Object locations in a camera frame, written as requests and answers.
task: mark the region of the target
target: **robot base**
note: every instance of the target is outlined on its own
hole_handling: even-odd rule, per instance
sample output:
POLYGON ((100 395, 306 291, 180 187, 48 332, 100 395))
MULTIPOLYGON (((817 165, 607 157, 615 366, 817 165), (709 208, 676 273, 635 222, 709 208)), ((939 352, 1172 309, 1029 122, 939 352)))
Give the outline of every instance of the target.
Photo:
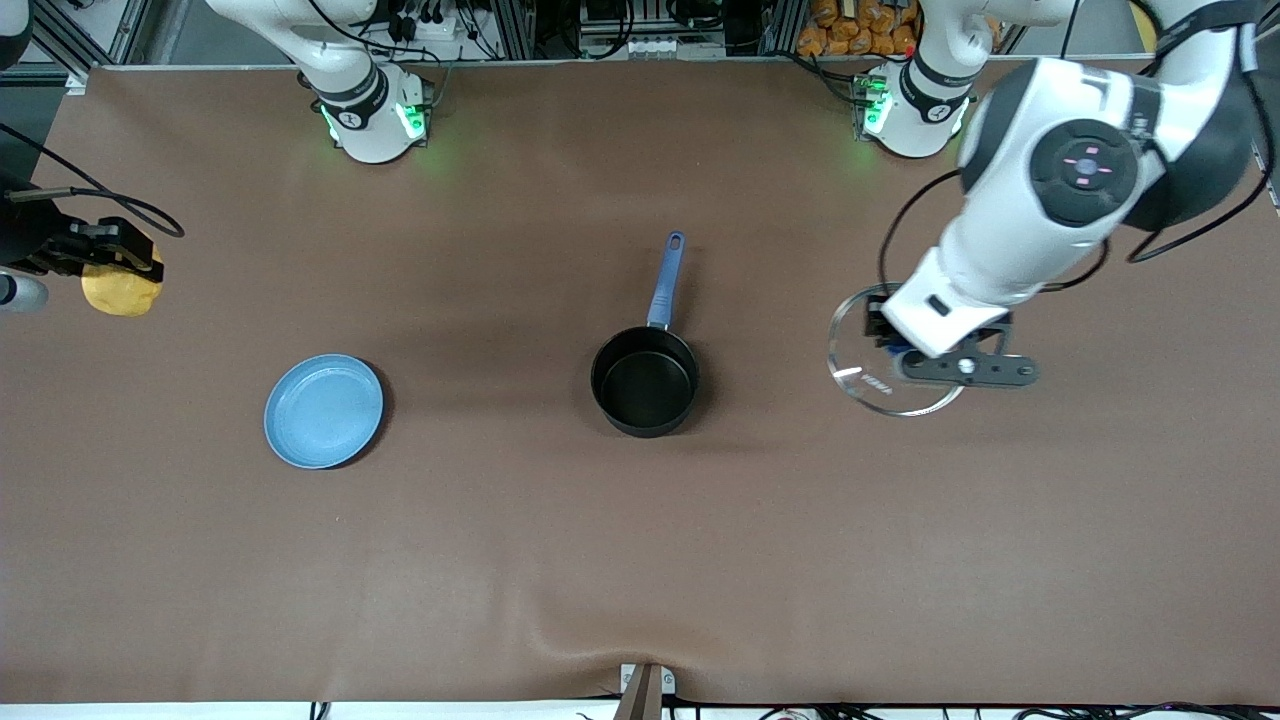
POLYGON ((854 108, 854 131, 859 140, 874 140, 904 158, 928 158, 960 132, 969 100, 965 99, 954 113, 946 105, 938 106, 938 111, 947 113, 951 122, 925 122, 915 108, 902 100, 900 81, 904 67, 904 63, 884 63, 868 76, 855 78, 854 97, 865 99, 867 104, 854 108))
POLYGON ((435 86, 398 65, 381 65, 388 94, 383 106, 361 129, 344 127, 325 114, 334 147, 342 147, 361 163, 389 163, 413 146, 425 146, 431 123, 435 86))

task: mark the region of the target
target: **blue plate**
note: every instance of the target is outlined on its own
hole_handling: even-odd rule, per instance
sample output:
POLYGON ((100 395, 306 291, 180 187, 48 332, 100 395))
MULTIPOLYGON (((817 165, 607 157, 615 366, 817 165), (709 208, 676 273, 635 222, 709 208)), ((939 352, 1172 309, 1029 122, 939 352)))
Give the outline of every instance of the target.
POLYGON ((319 470, 355 457, 381 421, 383 386, 369 365, 349 355, 316 355, 275 383, 262 429, 282 460, 319 470))

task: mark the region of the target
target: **black cable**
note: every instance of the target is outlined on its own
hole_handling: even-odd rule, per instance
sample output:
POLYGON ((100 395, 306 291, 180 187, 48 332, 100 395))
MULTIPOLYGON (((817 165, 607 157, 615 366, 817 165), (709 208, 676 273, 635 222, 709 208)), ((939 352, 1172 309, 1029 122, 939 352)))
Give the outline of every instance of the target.
POLYGON ((154 214, 155 217, 160 218, 161 220, 164 220, 165 223, 169 224, 168 228, 164 228, 164 227, 160 227, 160 225, 156 225, 156 224, 152 223, 152 227, 155 227, 156 229, 164 232, 169 237, 182 237, 182 236, 187 234, 187 232, 184 229, 182 229, 182 224, 179 224, 178 220, 175 220, 173 218, 173 215, 170 215, 169 213, 165 213, 164 210, 161 210, 160 208, 156 208, 155 205, 147 202, 146 200, 138 200, 137 197, 129 197, 128 195, 122 195, 119 192, 111 192, 110 190, 97 190, 97 188, 88 188, 88 187, 72 187, 72 188, 68 188, 68 190, 70 191, 70 193, 73 196, 74 195, 83 195, 83 196, 87 196, 87 197, 105 197, 105 199, 111 200, 111 201, 114 201, 114 202, 116 202, 116 204, 119 204, 119 205, 122 205, 124 208, 131 208, 131 206, 141 208, 141 209, 146 210, 147 213, 154 214))
POLYGON ((724 24, 724 5, 722 4, 719 12, 716 13, 716 17, 708 20, 701 18, 686 18, 676 12, 676 0, 667 0, 667 15, 689 29, 716 29, 724 24))
POLYGON ((52 150, 45 147, 40 142, 36 142, 35 140, 32 140, 32 138, 27 137, 26 135, 18 132, 17 129, 6 126, 5 123, 0 123, 0 131, 4 131, 6 135, 9 135, 13 138, 18 140, 23 145, 26 145, 26 146, 28 146, 28 147, 31 147, 31 149, 41 152, 42 155, 47 156, 51 160, 56 161, 59 165, 67 168, 72 173, 76 173, 76 176, 78 176, 82 181, 84 181, 84 182, 90 183, 91 186, 93 186, 93 191, 90 191, 88 188, 82 188, 81 192, 76 192, 76 195, 93 195, 93 196, 99 196, 99 197, 106 197, 108 200, 111 200, 113 202, 115 202, 120 208, 124 208, 125 210, 128 210, 131 214, 133 214, 133 217, 138 218, 143 223, 151 225, 152 228, 163 232, 164 234, 166 234, 169 237, 184 237, 187 234, 187 231, 183 229, 182 224, 179 224, 178 220, 173 219, 173 215, 165 213, 164 210, 156 208, 155 205, 152 205, 150 202, 143 202, 143 201, 141 201, 141 200, 138 200, 136 197, 129 197, 128 195, 120 195, 118 192, 113 192, 111 188, 109 188, 105 184, 97 182, 93 178, 93 176, 86 173, 84 170, 82 170, 79 168, 77 168, 76 164, 72 163, 70 160, 67 160, 65 158, 63 158, 58 152, 54 152, 52 150), (168 223, 168 227, 165 227, 165 225, 160 224, 159 222, 156 222, 147 213, 154 213, 163 222, 168 223))
POLYGON ((1111 236, 1103 237, 1098 247, 1101 247, 1102 251, 1098 252, 1098 259, 1093 261, 1093 265, 1091 265, 1088 270, 1084 270, 1083 273, 1069 281, 1064 281, 1060 283, 1046 283, 1044 287, 1039 290, 1039 293, 1061 292, 1064 290, 1082 284, 1084 281, 1097 274, 1097 272, 1102 269, 1102 265, 1107 264, 1107 259, 1111 258, 1111 236))
POLYGON ((1124 715, 1116 715, 1116 720, 1132 720, 1133 717, 1139 717, 1147 715, 1148 712, 1155 712, 1157 710, 1164 711, 1176 711, 1176 712, 1198 712, 1201 715, 1215 715, 1217 717, 1225 717, 1226 720, 1249 720, 1247 716, 1229 710, 1225 707, 1212 707, 1206 705, 1196 705, 1194 702, 1165 702, 1161 705, 1153 705, 1151 707, 1143 707, 1133 712, 1126 712, 1124 715))
MULTIPOLYGON (((1142 14, 1146 15, 1148 20, 1151 20, 1151 27, 1156 31, 1156 37, 1164 35, 1165 28, 1164 26, 1160 24, 1160 18, 1156 17, 1156 12, 1151 8, 1147 0, 1129 0, 1129 3, 1133 6, 1138 8, 1142 12, 1142 14)), ((1146 68, 1138 70, 1138 74, 1151 76, 1152 73, 1156 72, 1158 64, 1160 64, 1158 60, 1152 60, 1151 63, 1147 63, 1146 68)))
POLYGON ((850 81, 854 79, 854 76, 846 76, 846 74, 837 73, 837 72, 833 72, 833 70, 823 69, 822 65, 818 64, 818 59, 817 58, 813 59, 813 64, 810 65, 809 61, 805 60, 803 55, 796 55, 795 53, 790 53, 787 50, 772 50, 769 53, 765 53, 764 56, 765 58, 772 58, 772 56, 786 58, 786 59, 791 60, 792 63, 795 63, 795 64, 800 65, 801 68, 804 68, 805 72, 810 72, 810 73, 814 73, 814 74, 822 74, 823 77, 828 77, 831 79, 840 79, 840 81, 845 81, 845 82, 850 82, 850 81))
POLYGON ((1023 710, 1018 715, 1014 715, 1014 720, 1027 720, 1028 717, 1051 717, 1052 720, 1079 720, 1079 715, 1073 714, 1070 710, 1062 710, 1062 712, 1053 712, 1044 707, 1029 707, 1023 710))
MULTIPOLYGON (((915 195, 913 195, 906 202, 902 204, 902 208, 899 209, 897 215, 893 217, 893 222, 888 224, 888 231, 884 233, 884 241, 881 242, 879 256, 876 259, 876 272, 879 275, 881 292, 886 293, 888 292, 888 273, 886 272, 884 265, 888 259, 888 246, 890 243, 893 242, 893 233, 897 232, 897 225, 902 222, 902 218, 905 218, 908 211, 911 210, 911 206, 919 202, 922 197, 928 195, 931 190, 959 176, 960 176, 959 169, 942 173, 941 176, 927 182, 924 187, 922 187, 920 190, 916 190, 915 195)), ((861 712, 864 717, 874 719, 874 716, 864 711, 859 712, 861 712)), ((1016 720, 1025 720, 1025 719, 1018 717, 1016 720)))
POLYGON ((498 56, 498 51, 494 50, 493 45, 489 45, 489 38, 484 36, 484 27, 480 26, 476 10, 471 6, 470 0, 458 0, 457 8, 458 19, 462 20, 462 26, 467 29, 467 37, 471 37, 474 32, 476 36, 472 40, 475 40, 476 47, 490 60, 500 60, 502 58, 498 56), (463 9, 466 9, 466 15, 462 14, 463 9))
MULTIPOLYGON (((326 26, 329 26, 334 32, 337 32, 338 35, 346 37, 347 40, 355 40, 356 42, 364 45, 365 49, 369 49, 369 50, 378 49, 378 50, 381 50, 384 53, 389 53, 389 54, 392 54, 393 58, 394 58, 396 53, 401 51, 399 47, 396 47, 393 45, 383 45, 381 42, 374 42, 372 40, 367 40, 367 38, 352 35, 351 32, 348 32, 348 31, 338 27, 338 23, 333 22, 329 18, 329 15, 326 15, 324 13, 324 10, 320 9, 320 5, 316 3, 316 0, 307 0, 307 3, 311 5, 311 9, 315 10, 317 15, 320 15, 320 19, 324 20, 326 26)), ((428 58, 431 58, 431 60, 434 60, 436 65, 443 65, 444 64, 444 63, 440 61, 440 58, 438 58, 435 55, 435 53, 431 53, 430 50, 428 50, 425 47, 413 47, 411 51, 421 54, 422 55, 422 60, 426 60, 428 58)))
MULTIPOLYGON (((1243 213, 1245 208, 1253 204, 1253 201, 1257 200, 1258 196, 1267 190, 1267 181, 1271 178, 1271 172, 1275 170, 1276 165, 1275 131, 1271 128, 1271 115, 1267 113, 1266 105, 1263 105, 1262 102, 1262 96, 1258 94, 1258 87, 1253 82, 1252 73, 1244 73, 1242 76, 1242 79, 1244 81, 1244 87, 1249 91, 1249 99, 1253 101, 1253 109, 1257 113, 1258 122, 1262 124, 1262 140, 1266 143, 1266 156, 1262 163, 1262 177, 1258 178, 1258 183, 1253 186, 1253 190, 1249 191, 1249 193, 1244 197, 1244 200, 1238 202, 1226 213, 1222 213, 1222 215, 1220 215, 1217 219, 1206 223, 1204 225, 1179 237, 1178 240, 1171 240, 1155 250, 1147 250, 1147 247, 1149 247, 1151 243, 1155 242, 1157 237, 1160 237, 1160 232, 1164 228, 1151 233, 1149 236, 1147 236, 1146 240, 1143 240, 1138 245, 1138 247, 1133 250, 1133 252, 1130 252, 1125 258, 1126 263, 1133 263, 1133 264, 1146 263, 1147 260, 1158 258, 1160 255, 1164 255, 1165 252, 1169 252, 1175 247, 1187 245, 1188 242, 1222 227, 1231 218, 1243 213)), ((1160 155, 1161 163, 1165 164, 1167 174, 1169 158, 1165 156, 1164 150, 1157 149, 1157 154, 1160 155)), ((1165 190, 1166 192, 1169 192, 1169 195, 1165 196, 1166 214, 1167 214, 1167 205, 1172 195, 1172 182, 1166 183, 1165 190)))
POLYGON ((609 49, 600 55, 584 53, 582 49, 579 46, 579 44, 570 38, 568 29, 580 27, 580 23, 572 19, 570 19, 570 22, 566 26, 564 8, 572 5, 573 0, 564 0, 563 3, 561 3, 561 18, 557 24, 559 24, 561 41, 564 42, 564 46, 570 50, 570 53, 573 54, 575 58, 580 60, 605 60, 608 58, 612 58, 620 50, 627 46, 627 41, 631 40, 631 33, 635 29, 636 24, 635 9, 631 6, 631 0, 618 0, 620 5, 618 35, 613 38, 613 42, 609 44, 609 49))
POLYGON ((840 90, 840 87, 836 85, 836 81, 833 81, 832 78, 827 77, 827 73, 824 73, 822 70, 822 68, 818 67, 818 59, 817 58, 813 59, 813 73, 822 79, 822 85, 826 85, 827 86, 827 91, 829 91, 833 96, 836 96, 837 100, 841 100, 842 102, 847 102, 847 104, 855 105, 855 106, 856 105, 861 105, 858 101, 858 99, 851 97, 849 95, 845 95, 840 90))
MULTIPOLYGON (((851 97, 851 96, 846 95, 840 88, 840 86, 835 85, 835 82, 833 82, 833 81, 838 81, 838 82, 849 83, 849 82, 852 82, 856 76, 846 76, 846 74, 841 74, 841 73, 837 73, 837 72, 832 72, 832 70, 824 69, 822 67, 822 64, 818 63, 818 58, 810 58, 809 59, 809 60, 812 60, 812 64, 810 64, 810 61, 806 61, 804 59, 804 56, 796 55, 795 53, 788 53, 786 50, 773 50, 773 51, 765 54, 767 58, 768 56, 774 56, 774 55, 778 56, 778 58, 786 58, 786 59, 791 60, 792 63, 795 63, 795 64, 800 65, 801 68, 804 68, 806 72, 810 72, 810 73, 818 76, 822 79, 822 83, 827 86, 827 91, 831 92, 833 96, 836 96, 836 99, 838 99, 840 101, 847 102, 849 105, 854 105, 855 108, 856 106, 863 106, 865 104, 864 101, 858 100, 856 97, 851 97)), ((884 58, 886 60, 888 60, 891 63, 905 63, 906 61, 906 60, 897 60, 895 58, 886 58, 884 55, 877 55, 877 56, 878 58, 884 58)))
POLYGON ((1071 42, 1071 31, 1075 29, 1075 15, 1080 12, 1080 0, 1075 0, 1071 5, 1071 17, 1066 20, 1066 35, 1062 36, 1062 51, 1057 54, 1059 59, 1066 59, 1066 46, 1071 42))

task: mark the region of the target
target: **brown table surface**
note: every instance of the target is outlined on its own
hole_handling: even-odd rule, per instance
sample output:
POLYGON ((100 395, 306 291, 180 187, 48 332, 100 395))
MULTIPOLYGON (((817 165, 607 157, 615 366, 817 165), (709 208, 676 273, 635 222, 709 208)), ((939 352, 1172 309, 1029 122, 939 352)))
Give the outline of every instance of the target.
POLYGON ((701 701, 1280 703, 1265 202, 1019 309, 1036 387, 906 421, 841 395, 827 323, 952 159, 855 143, 786 64, 460 69, 385 167, 292 72, 96 72, 50 145, 189 236, 145 318, 55 278, 0 322, 4 701, 572 697, 654 660, 701 701), (631 439, 588 368, 673 228, 705 386, 631 439), (393 409, 308 473, 262 406, 321 352, 393 409))

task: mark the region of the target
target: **metal bracket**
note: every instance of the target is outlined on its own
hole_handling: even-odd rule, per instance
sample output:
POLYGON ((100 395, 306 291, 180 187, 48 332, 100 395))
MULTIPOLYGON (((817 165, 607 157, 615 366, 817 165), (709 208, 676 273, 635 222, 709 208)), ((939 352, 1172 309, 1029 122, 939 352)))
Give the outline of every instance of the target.
POLYGON ((662 696, 676 694, 676 674, 653 664, 623 665, 622 701, 613 720, 660 720, 662 696))
POLYGON ((1016 388, 1039 379, 1039 366, 1030 357, 1005 355, 1011 319, 1000 320, 969 333, 955 350, 937 357, 928 357, 919 350, 909 350, 899 359, 899 372, 913 380, 960 384, 965 387, 1016 388), (1000 336, 996 352, 984 352, 978 343, 1000 336))
POLYGON ((63 86, 67 88, 67 95, 70 97, 79 97, 84 95, 84 83, 88 82, 88 77, 77 77, 74 73, 67 76, 67 83, 63 86))

